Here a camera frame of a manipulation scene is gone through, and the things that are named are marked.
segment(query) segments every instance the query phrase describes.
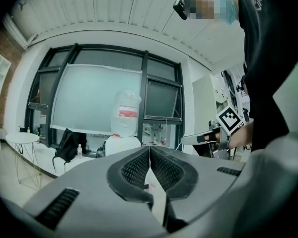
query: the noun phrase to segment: brick wall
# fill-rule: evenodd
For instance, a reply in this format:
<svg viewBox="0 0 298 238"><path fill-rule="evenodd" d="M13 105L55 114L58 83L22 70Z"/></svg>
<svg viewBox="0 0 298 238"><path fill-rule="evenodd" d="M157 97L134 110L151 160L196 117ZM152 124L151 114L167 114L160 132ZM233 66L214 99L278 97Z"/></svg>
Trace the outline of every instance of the brick wall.
<svg viewBox="0 0 298 238"><path fill-rule="evenodd" d="M4 26L0 28L0 54L11 62L10 69L5 77L0 95L0 128L3 128L4 108L9 86L24 49L10 36Z"/></svg>

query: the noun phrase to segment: white floor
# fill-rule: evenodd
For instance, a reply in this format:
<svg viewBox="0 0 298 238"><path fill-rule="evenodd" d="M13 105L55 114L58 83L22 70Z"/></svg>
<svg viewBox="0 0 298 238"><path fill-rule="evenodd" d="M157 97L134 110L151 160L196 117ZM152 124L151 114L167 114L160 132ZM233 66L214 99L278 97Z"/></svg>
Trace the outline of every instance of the white floor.
<svg viewBox="0 0 298 238"><path fill-rule="evenodd" d="M25 180L22 180L22 184L19 184L16 176L15 153L5 143L2 143L1 147L0 196L9 199L22 207L27 202L27 200L29 200L37 192L37 190L34 189L35 185L32 179L26 178L28 177L28 172L26 171L25 166L28 168L32 178L42 179L42 187L46 186L54 179L46 176L45 174L35 175L37 171L35 173L33 167L19 158L19 178L26 178Z"/></svg>

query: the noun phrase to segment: face mask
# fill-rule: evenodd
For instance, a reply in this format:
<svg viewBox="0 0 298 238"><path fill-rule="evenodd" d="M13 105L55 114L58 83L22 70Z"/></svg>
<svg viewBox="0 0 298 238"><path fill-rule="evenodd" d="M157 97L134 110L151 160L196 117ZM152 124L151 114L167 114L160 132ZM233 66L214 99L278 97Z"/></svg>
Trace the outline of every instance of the face mask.
<svg viewBox="0 0 298 238"><path fill-rule="evenodd" d="M205 19L203 13L201 15L194 15L191 18L202 18ZM232 23L238 19L238 8L233 0L214 0L214 19L225 21L227 24Z"/></svg>

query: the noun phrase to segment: small water bottle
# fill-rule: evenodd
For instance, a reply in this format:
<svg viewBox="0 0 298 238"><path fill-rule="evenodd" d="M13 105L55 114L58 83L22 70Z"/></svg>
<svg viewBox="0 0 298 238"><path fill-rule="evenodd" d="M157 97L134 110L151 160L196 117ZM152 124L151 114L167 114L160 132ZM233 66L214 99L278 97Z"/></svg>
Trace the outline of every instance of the small water bottle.
<svg viewBox="0 0 298 238"><path fill-rule="evenodd" d="M81 158L83 156L83 149L81 147L81 145L78 145L78 148L77 148L77 156L79 158Z"/></svg>

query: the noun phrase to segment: black window frame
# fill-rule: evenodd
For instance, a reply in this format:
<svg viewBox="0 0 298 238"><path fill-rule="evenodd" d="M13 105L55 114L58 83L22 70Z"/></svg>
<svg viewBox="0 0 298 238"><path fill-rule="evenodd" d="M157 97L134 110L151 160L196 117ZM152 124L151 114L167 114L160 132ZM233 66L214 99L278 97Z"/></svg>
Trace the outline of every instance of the black window frame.
<svg viewBox="0 0 298 238"><path fill-rule="evenodd" d="M52 116L52 108L55 99L55 94L60 83L62 74L67 66L67 64L73 64L75 59L77 58L79 52L81 50L100 50L100 51L110 51L110 52L117 52L117 53L126 53L129 55L139 56L142 57L142 80L141 80L141 103L139 106L139 114L138 114L138 130L137 130L137 138L140 142L142 142L143 137L143 125L148 124L175 124L177 125L176 130L176 138L175 144L178 146L180 143L180 139L184 134L184 91L183 91L183 78L182 78L182 68L180 63L172 62L168 59L162 58L160 56L154 55L149 53L148 51L139 51L131 48L113 46L113 45L99 45L99 44L84 44L78 45L74 44L72 46L66 47L59 47L55 49L49 49L47 54L45 55L44 59L42 60L38 71L34 77L32 82L31 90L28 96L26 112L25 112L25 124L26 128L30 128L31 132L33 127L33 115L35 110L47 110L47 118L46 118L46 139L40 139L41 143L44 143L47 147L57 148L58 145L56 144L56 136L57 130L51 128L51 116ZM69 51L65 60L63 61L62 65L60 66L47 66L53 55L57 52L62 51ZM147 74L148 68L148 59L154 59L158 62L165 63L167 65L173 66L175 68L175 81L168 80L162 77L158 77L155 75ZM51 90L51 98L50 103L47 105L38 104L38 103L31 103L30 100L33 100L34 94L37 95L38 86L35 85L37 78L40 76L40 73L47 73L47 72L57 72L57 76L54 82L54 85ZM180 96L180 103L181 103L181 118L160 118L160 117L149 117L146 118L146 104L147 104L147 90L148 90L148 81L153 80L158 83L177 87L179 89L179 96Z"/></svg>

